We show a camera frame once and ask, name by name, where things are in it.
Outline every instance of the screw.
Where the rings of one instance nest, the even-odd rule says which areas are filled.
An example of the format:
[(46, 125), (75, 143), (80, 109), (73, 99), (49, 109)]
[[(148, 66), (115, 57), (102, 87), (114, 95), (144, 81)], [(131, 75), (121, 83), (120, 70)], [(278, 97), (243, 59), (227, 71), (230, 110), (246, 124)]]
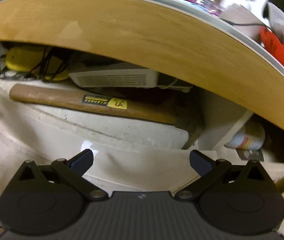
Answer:
[(90, 195), (93, 198), (103, 198), (105, 197), (106, 192), (100, 189), (95, 189), (91, 191)]
[(188, 199), (188, 198), (193, 197), (193, 194), (192, 194), (191, 191), (182, 190), (182, 191), (178, 192), (178, 197), (181, 198), (181, 199)]

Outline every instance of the yellow object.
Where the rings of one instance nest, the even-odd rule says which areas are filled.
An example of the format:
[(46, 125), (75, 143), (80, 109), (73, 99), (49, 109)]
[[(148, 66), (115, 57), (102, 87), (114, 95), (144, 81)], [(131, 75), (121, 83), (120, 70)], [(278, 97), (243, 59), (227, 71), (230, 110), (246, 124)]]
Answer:
[(128, 102), (126, 100), (123, 100), (123, 99), (112, 98), (107, 103), (107, 106), (113, 107), (113, 108), (127, 109), (128, 108)]
[[(44, 46), (18, 46), (13, 47), (9, 50), (6, 55), (5, 64), (8, 69), (19, 71), (19, 72), (29, 72), (32, 70), (36, 65), (38, 65), (44, 53), (45, 47)], [(47, 55), (50, 51), (50, 48), (46, 50), (45, 55)], [(48, 68), (48, 73), (54, 73), (58, 67), (61, 65), (62, 60), (57, 57), (52, 57), (50, 60), (50, 65)], [(32, 73), (37, 75), (39, 73), (40, 67), (35, 69)], [(63, 71), (62, 73), (58, 74), (53, 80), (54, 81), (61, 81), (67, 79), (69, 77), (68, 70)]]

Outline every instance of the paper label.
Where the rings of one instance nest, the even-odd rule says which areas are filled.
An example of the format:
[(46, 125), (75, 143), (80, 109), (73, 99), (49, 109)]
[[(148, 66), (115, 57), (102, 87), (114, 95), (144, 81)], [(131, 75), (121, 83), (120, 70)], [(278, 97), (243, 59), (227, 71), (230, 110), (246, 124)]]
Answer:
[(112, 108), (127, 109), (127, 100), (119, 98), (109, 98), (103, 96), (95, 95), (84, 95), (82, 99), (83, 104), (98, 105), (98, 106), (108, 106)]
[(239, 145), (238, 149), (247, 149), (251, 144), (252, 139), (248, 137), (244, 137), (243, 142)]

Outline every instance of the router vent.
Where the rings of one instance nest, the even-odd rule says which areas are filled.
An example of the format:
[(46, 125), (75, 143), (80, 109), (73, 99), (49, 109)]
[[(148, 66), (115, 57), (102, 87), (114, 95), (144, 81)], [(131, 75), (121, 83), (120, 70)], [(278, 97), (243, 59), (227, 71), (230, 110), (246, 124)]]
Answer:
[(105, 87), (144, 87), (147, 85), (146, 74), (122, 74), (77, 77), (80, 86), (105, 86)]

